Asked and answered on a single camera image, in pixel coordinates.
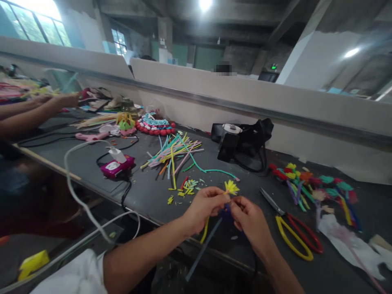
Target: finger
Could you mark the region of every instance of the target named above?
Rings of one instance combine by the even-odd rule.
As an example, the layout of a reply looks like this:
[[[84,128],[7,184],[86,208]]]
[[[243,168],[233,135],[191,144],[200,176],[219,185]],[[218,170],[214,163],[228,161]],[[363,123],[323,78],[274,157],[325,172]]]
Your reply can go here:
[[[238,231],[241,231],[241,232],[242,232],[242,227],[241,227],[241,224],[240,224],[240,223],[234,221],[234,226],[238,229]]]
[[[216,195],[224,194],[225,191],[218,187],[207,187],[203,189],[207,197],[215,197]]]
[[[243,207],[243,211],[248,214],[250,209],[253,207],[253,202],[244,196],[237,196],[232,199],[238,206]]]
[[[227,194],[221,194],[215,197],[211,197],[209,201],[210,201],[211,209],[214,209],[216,207],[222,209],[225,203],[228,203],[230,201],[230,196]]]
[[[230,211],[232,213],[233,218],[238,222],[242,223],[246,219],[246,214],[238,207],[238,205],[234,202],[230,202]]]

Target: pink glue gun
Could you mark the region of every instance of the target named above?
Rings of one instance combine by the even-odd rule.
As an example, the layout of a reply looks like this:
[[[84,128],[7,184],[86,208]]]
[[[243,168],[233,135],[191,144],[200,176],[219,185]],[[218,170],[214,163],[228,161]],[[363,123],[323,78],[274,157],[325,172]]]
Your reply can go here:
[[[99,133],[97,135],[85,135],[82,133],[75,134],[76,139],[79,140],[86,140],[87,142],[96,141],[96,140],[103,140],[109,136],[109,132]]]

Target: human hand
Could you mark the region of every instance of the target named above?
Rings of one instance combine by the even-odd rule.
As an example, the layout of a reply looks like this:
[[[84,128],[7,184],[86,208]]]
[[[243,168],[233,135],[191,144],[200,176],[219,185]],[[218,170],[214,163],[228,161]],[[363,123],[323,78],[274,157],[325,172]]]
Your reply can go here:
[[[63,107],[77,107],[79,104],[79,94],[60,94],[54,97],[56,102]]]
[[[230,196],[218,187],[207,187],[199,190],[191,206],[184,213],[184,222],[189,225],[189,234],[201,232],[208,216],[217,216],[225,203],[229,202]]]
[[[231,200],[230,211],[234,218],[234,225],[238,230],[245,232],[258,255],[263,254],[274,244],[267,221],[259,206],[243,196],[238,196]]]

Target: shirt sleeve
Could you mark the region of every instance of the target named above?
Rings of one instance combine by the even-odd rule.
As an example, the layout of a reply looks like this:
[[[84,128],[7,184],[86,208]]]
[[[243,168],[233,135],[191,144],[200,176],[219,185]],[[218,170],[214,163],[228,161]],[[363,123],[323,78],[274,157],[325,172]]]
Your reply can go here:
[[[103,256],[87,249],[42,281],[31,294],[107,294],[103,283]]]

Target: ceiling light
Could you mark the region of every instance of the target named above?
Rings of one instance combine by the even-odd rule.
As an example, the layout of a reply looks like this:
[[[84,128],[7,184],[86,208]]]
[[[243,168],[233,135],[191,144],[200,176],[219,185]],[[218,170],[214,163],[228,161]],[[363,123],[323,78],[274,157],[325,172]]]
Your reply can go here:
[[[352,49],[344,55],[345,58],[351,57],[359,52],[359,48]]]
[[[199,6],[203,12],[207,11],[212,5],[212,0],[199,0]]]

